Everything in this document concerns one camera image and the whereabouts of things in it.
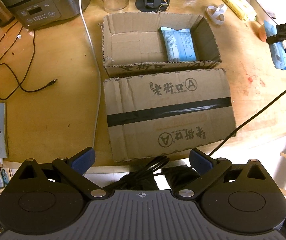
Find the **small blue wipes packet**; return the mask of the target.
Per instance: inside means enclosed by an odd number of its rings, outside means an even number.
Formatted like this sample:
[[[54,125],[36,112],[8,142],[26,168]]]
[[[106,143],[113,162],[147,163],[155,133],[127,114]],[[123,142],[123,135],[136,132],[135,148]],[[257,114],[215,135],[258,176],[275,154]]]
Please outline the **small blue wipes packet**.
[[[277,35],[276,26],[271,23],[264,21],[264,29],[267,36],[266,42],[268,43],[268,38]],[[282,42],[268,43],[271,57],[275,68],[279,70],[286,70],[286,53]]]

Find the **cardboard box lid with tape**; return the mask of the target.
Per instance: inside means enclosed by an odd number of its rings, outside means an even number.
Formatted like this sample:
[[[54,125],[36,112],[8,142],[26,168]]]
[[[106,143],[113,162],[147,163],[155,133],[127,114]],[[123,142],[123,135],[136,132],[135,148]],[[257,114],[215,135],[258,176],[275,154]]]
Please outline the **cardboard box lid with tape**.
[[[174,154],[235,134],[231,90],[223,69],[117,77],[103,86],[117,162]]]

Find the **large blue wipes packet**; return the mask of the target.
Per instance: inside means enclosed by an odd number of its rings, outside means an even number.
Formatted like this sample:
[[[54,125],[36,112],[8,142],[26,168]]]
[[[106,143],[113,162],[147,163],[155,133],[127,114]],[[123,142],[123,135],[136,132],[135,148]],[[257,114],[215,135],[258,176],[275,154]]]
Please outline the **large blue wipes packet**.
[[[196,61],[196,53],[190,29],[174,30],[169,27],[160,28],[170,62]]]

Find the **open cardboard box tray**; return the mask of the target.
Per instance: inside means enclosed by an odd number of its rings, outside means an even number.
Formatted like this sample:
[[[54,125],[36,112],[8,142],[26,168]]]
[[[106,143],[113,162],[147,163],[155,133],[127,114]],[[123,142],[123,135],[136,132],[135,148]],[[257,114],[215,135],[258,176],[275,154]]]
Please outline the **open cardboard box tray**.
[[[170,61],[162,27],[189,29],[195,61]],[[214,33],[202,15],[169,12],[123,12],[104,17],[103,66],[109,77],[127,77],[219,65],[221,54]]]

